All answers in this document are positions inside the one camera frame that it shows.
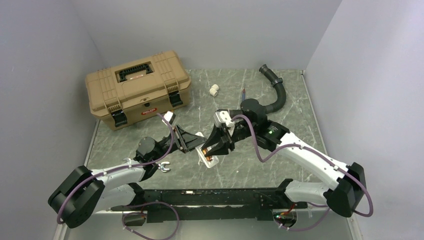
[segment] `toolbox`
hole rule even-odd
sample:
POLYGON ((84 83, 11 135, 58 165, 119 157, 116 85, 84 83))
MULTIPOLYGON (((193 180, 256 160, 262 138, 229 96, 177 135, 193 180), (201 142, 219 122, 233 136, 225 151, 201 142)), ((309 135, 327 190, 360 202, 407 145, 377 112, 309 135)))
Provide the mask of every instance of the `toolbox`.
POLYGON ((187 105, 191 80, 174 51, 87 75, 91 113, 118 130, 187 105))

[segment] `gray wall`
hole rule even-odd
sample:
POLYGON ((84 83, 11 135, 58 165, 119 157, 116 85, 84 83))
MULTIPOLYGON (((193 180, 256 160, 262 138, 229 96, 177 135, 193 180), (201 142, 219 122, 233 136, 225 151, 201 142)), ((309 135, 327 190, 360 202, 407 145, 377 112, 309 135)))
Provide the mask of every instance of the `gray wall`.
POLYGON ((341 0, 72 0, 109 66, 175 50, 187 68, 305 69, 341 0))
POLYGON ((69 1, 0 2, 0 239, 53 238, 47 199, 84 162, 84 77, 102 66, 69 1))
POLYGON ((365 167, 365 239, 424 239, 423 12, 421 0, 343 0, 306 69, 329 154, 365 167))

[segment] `toolbox latch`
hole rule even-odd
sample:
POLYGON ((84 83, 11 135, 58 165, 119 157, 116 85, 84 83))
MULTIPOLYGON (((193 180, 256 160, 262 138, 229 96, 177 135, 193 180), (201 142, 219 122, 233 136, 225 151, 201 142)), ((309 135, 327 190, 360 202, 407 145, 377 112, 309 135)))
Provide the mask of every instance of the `toolbox latch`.
POLYGON ((112 118, 115 121, 115 128, 128 123, 127 116, 125 115, 124 111, 122 111, 122 109, 111 112, 110 114, 112 115, 112 118))
POLYGON ((181 101, 180 92, 174 91, 168 94, 169 95, 169 101, 173 108, 175 108, 178 105, 182 105, 183 101, 181 101))

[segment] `red logo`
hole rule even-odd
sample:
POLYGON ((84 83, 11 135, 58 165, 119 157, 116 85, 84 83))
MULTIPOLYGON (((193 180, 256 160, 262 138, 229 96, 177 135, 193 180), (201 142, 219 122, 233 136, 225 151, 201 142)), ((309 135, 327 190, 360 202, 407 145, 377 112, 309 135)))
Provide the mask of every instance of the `red logo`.
POLYGON ((150 114, 150 113, 153 113, 153 112, 154 112, 154 111, 156 111, 156 110, 158 110, 158 109, 155 107, 155 108, 152 108, 152 109, 150 109, 150 110, 147 110, 147 111, 142 112, 142 113, 141 113, 141 115, 150 114))

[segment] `marble tabletop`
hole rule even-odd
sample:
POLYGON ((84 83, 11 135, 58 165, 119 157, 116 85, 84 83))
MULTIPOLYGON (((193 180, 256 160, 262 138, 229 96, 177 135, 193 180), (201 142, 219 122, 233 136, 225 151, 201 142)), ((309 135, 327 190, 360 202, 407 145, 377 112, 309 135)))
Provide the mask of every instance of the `marble tabletop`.
MULTIPOLYGON (((254 98, 262 105, 277 99, 270 82, 257 69, 188 69, 191 76, 191 103, 174 112, 185 131, 202 132, 209 136, 213 127, 213 113, 217 109, 239 109, 242 87, 246 98, 254 98), (216 97, 209 94, 210 86, 219 85, 216 97)), ((324 152, 316 119, 308 98, 301 71, 274 70, 283 78, 287 93, 284 107, 268 115, 270 120, 289 128, 300 139, 324 152)), ((155 116, 123 129, 112 131, 100 122, 95 133, 87 167, 102 169, 122 164, 123 158, 135 156, 141 138, 150 136, 159 141, 169 131, 155 116)), ((260 150, 262 157, 269 154, 260 150)), ((275 155, 265 163, 259 162, 251 138, 235 144, 229 155, 220 156, 219 163, 207 168, 198 164, 195 151, 183 154, 176 151, 163 161, 171 164, 170 172, 157 171, 150 179, 139 183, 145 189, 197 189, 197 188, 263 188, 277 187, 284 179, 302 182, 320 182, 309 171, 288 158, 275 155)))

